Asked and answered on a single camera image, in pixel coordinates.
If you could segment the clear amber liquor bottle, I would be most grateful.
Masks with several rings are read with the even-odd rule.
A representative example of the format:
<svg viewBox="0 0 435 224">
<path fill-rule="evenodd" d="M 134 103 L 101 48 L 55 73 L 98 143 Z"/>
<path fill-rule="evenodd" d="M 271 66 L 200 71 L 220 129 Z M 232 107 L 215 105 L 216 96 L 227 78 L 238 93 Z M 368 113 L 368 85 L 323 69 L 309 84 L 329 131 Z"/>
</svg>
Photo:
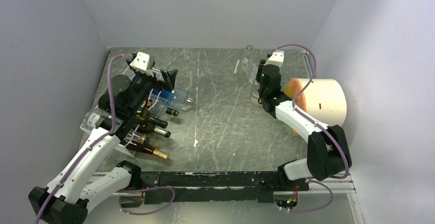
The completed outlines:
<svg viewBox="0 0 435 224">
<path fill-rule="evenodd" d="M 259 90 L 260 90 L 260 83 L 258 82 L 257 78 L 254 78 L 251 85 L 251 100 L 254 104 L 259 105 Z"/>
</svg>

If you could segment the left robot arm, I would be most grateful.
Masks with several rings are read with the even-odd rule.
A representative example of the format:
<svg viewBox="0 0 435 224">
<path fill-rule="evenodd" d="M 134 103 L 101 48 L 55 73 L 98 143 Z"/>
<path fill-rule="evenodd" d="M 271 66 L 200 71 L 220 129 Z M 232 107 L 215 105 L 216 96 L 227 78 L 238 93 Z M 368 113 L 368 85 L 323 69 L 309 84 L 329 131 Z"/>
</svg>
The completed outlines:
<svg viewBox="0 0 435 224">
<path fill-rule="evenodd" d="M 70 163 L 45 187 L 35 187 L 29 201 L 37 220 L 47 223 L 83 223 L 88 213 L 119 190 L 143 188 L 139 166 L 122 161 L 103 178 L 89 184 L 98 166 L 120 143 L 130 139 L 130 131 L 144 118 L 144 101 L 152 90 L 173 90 L 178 70 L 142 72 L 135 80 L 125 75 L 107 76 L 108 87 L 98 107 L 109 113 L 91 134 Z"/>
</svg>

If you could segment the dark green wine bottle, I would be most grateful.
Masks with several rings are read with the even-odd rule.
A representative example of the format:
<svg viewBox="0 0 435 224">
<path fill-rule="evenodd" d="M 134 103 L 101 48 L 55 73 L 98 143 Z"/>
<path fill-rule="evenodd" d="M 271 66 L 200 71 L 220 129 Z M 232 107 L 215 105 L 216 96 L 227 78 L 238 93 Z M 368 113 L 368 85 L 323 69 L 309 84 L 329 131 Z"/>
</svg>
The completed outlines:
<svg viewBox="0 0 435 224">
<path fill-rule="evenodd" d="M 156 111 L 156 109 L 157 109 L 156 99 L 148 98 L 147 102 L 143 103 L 135 113 L 135 122 L 133 124 L 135 126 L 153 124 L 160 128 L 166 129 L 168 126 L 168 122 L 159 119 L 157 117 L 157 114 L 152 113 L 153 111 Z M 101 112 L 102 115 L 96 123 L 96 128 L 103 127 L 106 130 L 110 130 L 112 127 L 112 116 L 111 116 L 110 108 L 107 108 L 106 110 L 102 110 Z"/>
</svg>

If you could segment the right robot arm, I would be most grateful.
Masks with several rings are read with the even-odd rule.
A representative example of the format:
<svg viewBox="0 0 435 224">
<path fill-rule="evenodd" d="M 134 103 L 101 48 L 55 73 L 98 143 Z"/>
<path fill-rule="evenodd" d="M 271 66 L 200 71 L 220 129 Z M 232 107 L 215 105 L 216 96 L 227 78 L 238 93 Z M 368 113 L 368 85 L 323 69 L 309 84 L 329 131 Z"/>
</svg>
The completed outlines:
<svg viewBox="0 0 435 224">
<path fill-rule="evenodd" d="M 292 127 L 307 142 L 306 158 L 279 166 L 277 184 L 290 190 L 302 178 L 324 180 L 348 174 L 352 165 L 345 132 L 339 125 L 329 126 L 299 108 L 295 100 L 281 90 L 280 67 L 260 62 L 256 81 L 259 83 L 258 102 L 266 113 Z"/>
</svg>

